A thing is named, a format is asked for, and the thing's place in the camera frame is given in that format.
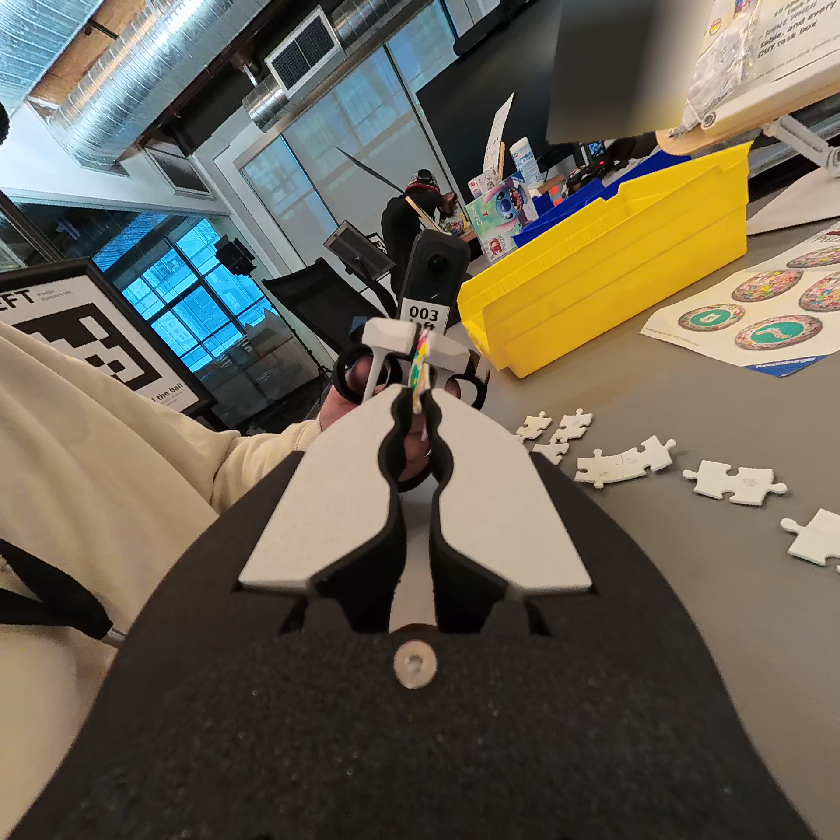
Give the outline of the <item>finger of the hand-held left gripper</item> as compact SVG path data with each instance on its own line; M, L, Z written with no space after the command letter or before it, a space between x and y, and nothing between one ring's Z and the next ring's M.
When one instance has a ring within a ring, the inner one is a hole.
M372 352L371 368L362 396L364 403L374 394L386 355L413 357L418 332L418 324L402 320L371 319L364 325L362 343Z
M443 334L429 336L429 370L431 389L443 389L453 378L474 381L472 358L466 346Z

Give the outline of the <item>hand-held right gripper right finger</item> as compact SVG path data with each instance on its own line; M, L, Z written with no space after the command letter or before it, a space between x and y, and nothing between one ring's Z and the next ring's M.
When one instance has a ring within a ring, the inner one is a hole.
M437 481L428 551L441 632L475 634L503 602L591 592L537 462L511 433L435 389L428 434Z

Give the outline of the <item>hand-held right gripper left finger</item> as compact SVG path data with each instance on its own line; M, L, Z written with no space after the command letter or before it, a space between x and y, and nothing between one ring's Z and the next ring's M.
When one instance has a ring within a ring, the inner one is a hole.
M238 583L337 601L351 625L384 631L406 564L397 481L406 465L407 389L387 386L309 445Z

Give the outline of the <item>teal green print jigsaw piece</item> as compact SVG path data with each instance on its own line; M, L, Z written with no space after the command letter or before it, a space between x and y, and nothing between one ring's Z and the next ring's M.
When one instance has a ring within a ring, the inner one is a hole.
M408 384L412 390L413 414L415 416L422 413L423 395L431 388L431 374L429 373L427 358L433 334L432 329L421 328L409 371Z

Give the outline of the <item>white double jigsaw piece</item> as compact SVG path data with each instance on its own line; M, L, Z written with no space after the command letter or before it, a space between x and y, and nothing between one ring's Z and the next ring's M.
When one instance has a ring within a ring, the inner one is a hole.
M781 496L788 487L774 481L770 468L740 467L730 473L730 465L702 460L696 470L685 469L682 476L695 483L697 495L715 499L728 499L743 506L761 507L768 495Z
M673 463L670 452L676 446L673 438L663 444L651 436L640 446L617 455L605 455L599 448L594 449L592 457L578 458L574 480L602 489L608 484L646 477L649 471L659 472Z
M781 519L780 526L795 535L786 551L791 557L819 566L839 560L838 514L821 508L804 526L790 518Z

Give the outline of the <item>yellow box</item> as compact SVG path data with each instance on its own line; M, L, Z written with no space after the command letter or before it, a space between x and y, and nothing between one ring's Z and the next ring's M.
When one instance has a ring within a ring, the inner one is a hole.
M476 349L524 378L743 256L751 146L635 177L465 282Z

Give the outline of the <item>white printed card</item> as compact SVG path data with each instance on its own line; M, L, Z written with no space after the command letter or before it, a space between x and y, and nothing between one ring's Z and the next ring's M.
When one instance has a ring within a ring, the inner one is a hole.
M641 333L785 377L838 352L839 224L657 310Z

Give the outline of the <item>person's left forearm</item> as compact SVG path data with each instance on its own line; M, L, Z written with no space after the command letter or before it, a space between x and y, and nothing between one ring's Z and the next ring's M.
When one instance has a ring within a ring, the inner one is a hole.
M281 434L214 432L20 330L2 324L2 408L23 411L36 442L53 440L86 467L114 468L130 483L177 474L222 513L322 432L321 418Z

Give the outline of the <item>person's left hand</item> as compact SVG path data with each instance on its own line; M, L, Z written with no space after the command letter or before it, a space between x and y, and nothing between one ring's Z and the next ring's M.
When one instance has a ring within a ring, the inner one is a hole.
M359 358L345 373L345 381L353 393L363 394L370 376L372 357ZM318 422L324 432L358 406L345 399L332 385L318 415ZM414 415L410 431L404 437L406 464L398 480L402 491L418 487L428 476L428 440L424 437L424 415Z

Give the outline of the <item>black tablet on stand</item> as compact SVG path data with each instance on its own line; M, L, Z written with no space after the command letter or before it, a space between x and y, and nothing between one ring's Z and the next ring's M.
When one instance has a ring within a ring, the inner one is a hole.
M396 266L382 248L348 220L342 221L323 242L323 246L338 257L349 273L371 289L378 287L379 280L390 275Z

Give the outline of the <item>colourful cardboard toy box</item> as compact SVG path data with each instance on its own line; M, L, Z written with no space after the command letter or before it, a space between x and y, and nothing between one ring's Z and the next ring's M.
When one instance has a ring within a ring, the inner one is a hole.
M539 218L520 171L474 199L465 212L489 264L517 249L514 237Z

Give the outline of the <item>black folding chair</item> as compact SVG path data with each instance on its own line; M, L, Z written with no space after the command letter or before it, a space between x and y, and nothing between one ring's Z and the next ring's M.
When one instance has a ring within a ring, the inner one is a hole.
M360 341L365 322L385 317L323 258L289 275L267 279L264 285L337 355Z

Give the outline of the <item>blue plastic bin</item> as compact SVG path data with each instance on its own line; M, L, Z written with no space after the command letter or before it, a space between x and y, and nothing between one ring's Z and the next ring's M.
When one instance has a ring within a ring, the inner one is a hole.
M609 185L604 185L600 178L595 178L589 185L530 223L521 233L514 235L513 242L518 248L521 248L595 200L599 198L605 201L610 200L618 193L619 187L625 182L690 160L690 155L673 155L664 150L658 150L625 171Z

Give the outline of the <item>white wipes canister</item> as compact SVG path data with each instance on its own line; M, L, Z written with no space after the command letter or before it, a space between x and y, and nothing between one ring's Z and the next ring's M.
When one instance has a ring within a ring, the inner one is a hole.
M521 174L522 180L529 188L536 188L543 183L543 174L540 171L538 159L526 136L510 146L509 154L515 165L514 171Z

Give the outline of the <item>white paper sign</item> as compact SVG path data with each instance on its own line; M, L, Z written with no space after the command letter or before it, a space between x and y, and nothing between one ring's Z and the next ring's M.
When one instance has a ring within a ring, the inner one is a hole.
M502 172L504 158L502 134L515 96L516 93L513 91L493 117L482 163L483 173L495 172L500 175Z

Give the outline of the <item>black studio light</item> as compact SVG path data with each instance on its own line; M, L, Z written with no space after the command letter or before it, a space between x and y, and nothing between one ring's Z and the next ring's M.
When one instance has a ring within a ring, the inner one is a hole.
M221 266L237 277L251 277L256 269L255 255L238 238L221 237L215 244L215 254Z

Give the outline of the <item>white air vent unit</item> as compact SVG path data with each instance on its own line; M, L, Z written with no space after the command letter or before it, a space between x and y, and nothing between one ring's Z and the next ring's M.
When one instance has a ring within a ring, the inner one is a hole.
M317 6L268 54L266 66L286 100L299 102L346 57L329 17Z

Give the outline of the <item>black framed marker sign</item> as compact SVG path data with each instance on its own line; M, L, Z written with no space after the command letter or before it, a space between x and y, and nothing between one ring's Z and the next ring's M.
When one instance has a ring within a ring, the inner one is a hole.
M90 259L1 275L1 320L210 428L216 398Z

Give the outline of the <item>clear plastic bag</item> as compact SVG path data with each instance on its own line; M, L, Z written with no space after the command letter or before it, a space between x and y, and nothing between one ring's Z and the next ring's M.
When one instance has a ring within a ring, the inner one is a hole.
M716 109L743 85L753 64L753 38L761 1L714 2L689 84L686 106L673 136L707 127Z

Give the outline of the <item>wooden board with paper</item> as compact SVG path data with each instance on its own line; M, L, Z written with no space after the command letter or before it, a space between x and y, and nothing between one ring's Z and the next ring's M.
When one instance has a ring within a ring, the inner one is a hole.
M679 124L657 131L663 150L692 154L838 94L838 1L761 2L752 45L746 82L710 125L680 136L671 134Z

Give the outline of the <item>white paper sheet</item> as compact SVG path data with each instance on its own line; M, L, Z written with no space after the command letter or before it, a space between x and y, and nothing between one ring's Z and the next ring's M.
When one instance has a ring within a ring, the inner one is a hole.
M752 213L749 236L839 217L839 177L821 168L804 175Z

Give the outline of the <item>silver ventilation duct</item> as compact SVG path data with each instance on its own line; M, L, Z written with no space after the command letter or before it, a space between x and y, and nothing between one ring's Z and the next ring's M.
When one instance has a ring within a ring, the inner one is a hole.
M108 171L267 1L147 2L46 124L79 165Z

